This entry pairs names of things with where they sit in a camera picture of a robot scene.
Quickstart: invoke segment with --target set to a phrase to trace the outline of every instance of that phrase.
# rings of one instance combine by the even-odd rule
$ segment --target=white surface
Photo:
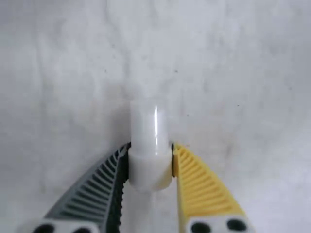
[[[258,232],[309,232],[310,4],[2,0],[1,231],[46,213],[129,140],[129,99],[161,92],[171,138],[219,174]],[[162,232],[177,232],[174,194],[157,195]]]
[[[153,97],[130,105],[129,182],[142,192],[165,189],[172,181],[172,148],[164,100]]]

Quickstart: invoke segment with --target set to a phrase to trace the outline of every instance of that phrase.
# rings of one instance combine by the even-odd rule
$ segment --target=gray gripper finger
[[[101,233],[118,233],[123,185],[128,179],[128,149],[120,147],[85,173],[45,218],[91,221]]]

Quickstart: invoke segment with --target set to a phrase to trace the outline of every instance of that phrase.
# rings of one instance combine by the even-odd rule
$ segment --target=gray textured surface
[[[129,140],[129,99],[162,93],[172,139],[219,174],[258,232],[309,232],[310,9],[1,0],[1,231],[46,213]],[[162,232],[177,232],[174,191],[156,197]]]

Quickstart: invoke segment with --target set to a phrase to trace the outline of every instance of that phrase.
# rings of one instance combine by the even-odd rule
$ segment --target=white plastic cylinder
[[[172,180],[172,149],[168,138],[164,102],[146,99],[131,102],[129,181],[138,191],[154,192]]]

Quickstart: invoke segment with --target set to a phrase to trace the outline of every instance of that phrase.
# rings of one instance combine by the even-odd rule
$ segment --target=black hole
[[[227,222],[227,226],[230,230],[243,232],[246,230],[246,224],[238,219],[232,219]]]
[[[38,226],[33,233],[53,233],[54,232],[54,226],[51,224],[43,224],[41,226]]]
[[[73,233],[91,233],[91,230],[86,227],[81,227],[79,229],[76,229]]]
[[[210,227],[206,223],[197,222],[191,226],[191,231],[193,233],[209,233]]]

